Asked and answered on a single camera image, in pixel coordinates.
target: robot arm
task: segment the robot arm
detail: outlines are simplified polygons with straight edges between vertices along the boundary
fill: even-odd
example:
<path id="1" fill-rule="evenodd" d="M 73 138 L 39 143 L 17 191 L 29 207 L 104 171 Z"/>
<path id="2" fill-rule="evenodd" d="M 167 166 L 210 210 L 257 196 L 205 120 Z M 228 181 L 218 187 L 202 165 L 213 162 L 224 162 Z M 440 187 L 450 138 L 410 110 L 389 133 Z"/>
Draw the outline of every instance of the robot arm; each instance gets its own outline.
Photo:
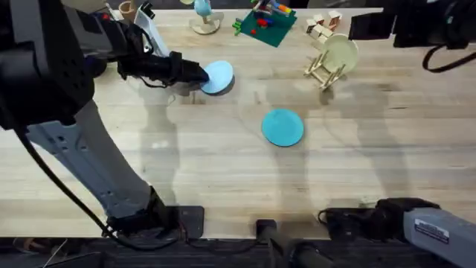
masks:
<path id="1" fill-rule="evenodd" d="M 475 0 L 390 0 L 381 13 L 352 18 L 349 39 L 387 39 L 395 34 L 395 48 L 434 46 L 422 67 L 433 73 L 451 70 L 476 59 L 472 53 L 445 66 L 429 67 L 433 54 L 443 48 L 462 49 L 476 40 Z"/>
<path id="2" fill-rule="evenodd" d="M 143 36 L 149 38 L 137 25 L 88 15 L 59 0 L 0 0 L 0 125 L 15 127 L 55 156 L 99 200 L 112 229 L 125 234 L 170 230 L 178 220 L 103 126 L 84 55 L 117 62 L 124 79 L 148 77 L 165 86 L 208 81 L 199 64 L 180 53 L 145 52 Z M 196 211 L 200 219 L 203 208 Z M 191 231 L 191 237 L 201 236 Z"/>
<path id="3" fill-rule="evenodd" d="M 476 225 L 417 198 L 379 200 L 375 208 L 328 208 L 320 221 L 332 240 L 397 239 L 460 267 L 473 267 Z"/>

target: lego brick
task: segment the lego brick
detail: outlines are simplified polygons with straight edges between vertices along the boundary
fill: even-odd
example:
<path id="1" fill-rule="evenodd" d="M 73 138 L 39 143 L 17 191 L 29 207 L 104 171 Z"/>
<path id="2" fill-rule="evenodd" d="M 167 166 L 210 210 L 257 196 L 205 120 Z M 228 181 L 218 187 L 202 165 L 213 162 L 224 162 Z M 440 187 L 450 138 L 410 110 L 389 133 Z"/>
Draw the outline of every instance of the lego brick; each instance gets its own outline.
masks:
<path id="1" fill-rule="evenodd" d="M 295 14 L 296 11 L 292 11 L 289 16 L 275 12 L 271 16 L 265 16 L 266 19 L 273 21 L 273 25 L 267 28 L 261 28 L 258 26 L 257 19 L 254 18 L 253 12 L 251 11 L 241 24 L 241 33 L 277 48 L 296 22 L 297 18 Z"/>

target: label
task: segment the label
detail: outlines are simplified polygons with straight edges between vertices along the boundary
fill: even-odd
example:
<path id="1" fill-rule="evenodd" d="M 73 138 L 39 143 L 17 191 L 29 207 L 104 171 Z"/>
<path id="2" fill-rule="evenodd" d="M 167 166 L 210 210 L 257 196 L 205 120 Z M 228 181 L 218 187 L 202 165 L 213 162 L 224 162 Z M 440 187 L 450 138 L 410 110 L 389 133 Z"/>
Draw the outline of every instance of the label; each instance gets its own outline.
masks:
<path id="1" fill-rule="evenodd" d="M 415 230 L 445 244 L 449 243 L 449 232 L 431 223 L 415 219 Z"/>

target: black cable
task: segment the black cable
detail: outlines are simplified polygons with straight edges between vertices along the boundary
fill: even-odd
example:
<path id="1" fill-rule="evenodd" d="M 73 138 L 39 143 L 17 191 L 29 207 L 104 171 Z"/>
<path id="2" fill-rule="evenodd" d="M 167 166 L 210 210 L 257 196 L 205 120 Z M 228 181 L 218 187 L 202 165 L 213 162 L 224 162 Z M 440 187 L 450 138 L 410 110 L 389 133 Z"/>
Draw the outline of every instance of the black cable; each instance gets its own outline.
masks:
<path id="1" fill-rule="evenodd" d="M 323 226 L 327 226 L 327 222 L 324 221 L 324 220 L 322 220 L 322 218 L 321 218 L 321 215 L 322 215 L 322 214 L 325 214 L 325 213 L 327 213 L 327 209 L 321 210 L 321 211 L 319 211 L 319 213 L 318 213 L 318 221 L 319 221 L 319 223 L 322 224 Z"/>
<path id="2" fill-rule="evenodd" d="M 149 84 L 147 81 L 145 81 L 145 79 L 142 77 L 142 76 L 138 76 L 142 82 L 144 82 L 144 84 L 150 88 L 153 88 L 153 89 L 157 89 L 157 88 L 160 88 L 160 89 L 166 89 L 167 88 L 167 85 L 152 85 L 152 84 Z"/>
<path id="3" fill-rule="evenodd" d="M 216 247 L 218 246 L 218 242 L 219 240 L 215 240 L 215 243 L 211 246 L 197 246 L 197 245 L 194 245 L 192 244 L 192 240 L 188 238 L 188 233 L 187 233 L 187 229 L 185 228 L 185 226 L 180 223 L 181 225 L 181 229 L 182 231 L 184 232 L 184 239 L 185 239 L 185 243 L 194 248 L 194 249 L 200 249 L 200 250 L 203 250 L 203 251 L 206 251 L 206 252 L 209 252 L 213 255 L 218 255 L 218 256 L 230 256 L 230 255 L 238 255 L 238 254 L 243 254 L 243 253 L 246 253 L 246 252 L 249 252 L 250 250 L 252 250 L 254 247 L 256 247 L 257 245 L 260 244 L 260 242 L 258 241 L 258 239 L 256 239 L 251 245 L 243 248 L 243 249 L 238 249 L 238 250 L 216 250 Z"/>
<path id="4" fill-rule="evenodd" d="M 434 47 L 434 48 L 432 48 L 432 49 L 430 49 L 430 50 L 428 51 L 428 53 L 425 55 L 425 58 L 423 59 L 423 63 L 422 63 L 422 66 L 423 66 L 423 68 L 424 68 L 425 70 L 430 71 L 430 72 L 432 72 L 432 73 L 438 74 L 438 73 L 442 73 L 442 72 L 444 72 L 444 71 L 449 71 L 449 70 L 451 70 L 451 69 L 453 69 L 453 68 L 456 68 L 456 67 L 459 67 L 459 66 L 461 66 L 461 65 L 463 65 L 463 64 L 467 64 L 467 63 L 469 63 L 470 61 L 476 59 L 476 52 L 474 52 L 474 53 L 471 53 L 470 55 L 468 55 L 468 56 L 466 56 L 466 57 L 464 57 L 464 58 L 461 58 L 461 59 L 459 59 L 459 60 L 456 60 L 456 61 L 454 61 L 453 63 L 449 63 L 449 64 L 447 64 L 447 65 L 445 65 L 445 66 L 440 66 L 440 67 L 437 67 L 437 68 L 429 68 L 429 67 L 428 67 L 428 64 L 429 64 L 429 62 L 430 62 L 431 57 L 433 56 L 433 54 L 434 54 L 436 51 L 438 51 L 439 49 L 441 49 L 443 46 L 444 46 L 444 45 L 438 45 L 438 46 L 436 46 L 436 47 Z"/>
<path id="5" fill-rule="evenodd" d="M 48 178 L 61 190 L 61 192 L 63 192 L 71 201 L 73 201 L 74 204 L 80 207 L 81 210 L 83 210 L 84 213 L 86 213 L 96 223 L 96 225 L 99 226 L 99 228 L 103 231 L 103 233 L 106 234 L 108 237 L 110 237 L 114 242 L 126 248 L 134 249 L 136 251 L 151 252 L 151 251 L 155 251 L 155 250 L 159 250 L 159 249 L 163 249 L 168 246 L 171 246 L 172 244 L 176 243 L 179 240 L 178 238 L 176 238 L 160 246 L 144 248 L 144 247 L 133 245 L 129 242 L 126 242 L 125 240 L 122 240 L 116 237 L 113 234 L 113 232 L 111 232 L 111 230 L 109 230 L 101 222 L 101 220 L 96 216 L 96 214 L 94 214 L 94 212 L 87 205 L 85 205 L 73 192 L 71 192 L 71 190 L 69 190 L 69 188 L 64 183 L 62 183 L 62 181 L 45 163 L 45 161 L 38 154 L 35 147 L 31 144 L 30 140 L 25 135 L 24 129 L 20 127 L 19 124 L 16 122 L 16 119 L 13 116 L 12 112 L 8 109 L 7 103 L 3 95 L 1 94 L 1 92 L 0 92 L 0 110 L 3 112 L 6 122 L 13 128 L 13 131 L 15 131 L 15 134 L 20 140 L 20 142 L 23 144 L 23 146 L 28 151 L 28 153 L 33 158 L 33 160 L 38 164 L 38 166 L 43 170 L 43 172 L 45 172 Z"/>

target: light blue disc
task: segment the light blue disc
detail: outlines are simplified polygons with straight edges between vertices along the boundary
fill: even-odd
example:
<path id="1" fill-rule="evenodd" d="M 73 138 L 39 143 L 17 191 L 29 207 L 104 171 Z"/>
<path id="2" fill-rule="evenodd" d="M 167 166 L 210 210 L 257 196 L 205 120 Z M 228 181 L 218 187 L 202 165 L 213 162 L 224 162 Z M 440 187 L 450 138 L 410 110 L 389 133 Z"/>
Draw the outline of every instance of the light blue disc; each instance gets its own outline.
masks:
<path id="1" fill-rule="evenodd" d="M 210 78 L 208 82 L 202 83 L 203 92 L 208 94 L 216 94 L 226 89 L 233 80 L 233 67 L 229 62 L 219 60 L 210 63 L 205 67 L 205 71 Z"/>
<path id="2" fill-rule="evenodd" d="M 288 147 L 303 138 L 304 124 L 297 113 L 288 109 L 275 109 L 263 119 L 261 131 L 272 144 Z"/>

